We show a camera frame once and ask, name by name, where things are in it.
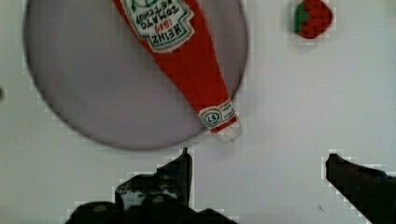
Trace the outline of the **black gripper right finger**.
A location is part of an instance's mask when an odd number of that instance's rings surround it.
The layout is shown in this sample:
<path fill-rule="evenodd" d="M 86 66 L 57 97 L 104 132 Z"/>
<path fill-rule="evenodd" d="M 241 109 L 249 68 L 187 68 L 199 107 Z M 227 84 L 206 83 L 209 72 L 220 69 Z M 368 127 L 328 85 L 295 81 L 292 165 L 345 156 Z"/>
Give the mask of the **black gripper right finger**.
<path fill-rule="evenodd" d="M 396 179 L 332 153 L 326 179 L 372 224 L 395 224 Z"/>

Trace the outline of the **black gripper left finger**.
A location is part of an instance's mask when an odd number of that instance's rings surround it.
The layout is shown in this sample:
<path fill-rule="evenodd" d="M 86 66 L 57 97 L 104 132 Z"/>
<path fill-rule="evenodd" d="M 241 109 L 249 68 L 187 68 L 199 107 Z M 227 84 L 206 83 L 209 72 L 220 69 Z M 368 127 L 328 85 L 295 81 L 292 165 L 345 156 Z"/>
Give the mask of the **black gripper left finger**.
<path fill-rule="evenodd" d="M 114 202 L 84 203 L 64 224 L 237 224 L 213 209 L 191 209 L 191 178 L 192 157 L 184 148 L 155 173 L 120 184 Z"/>

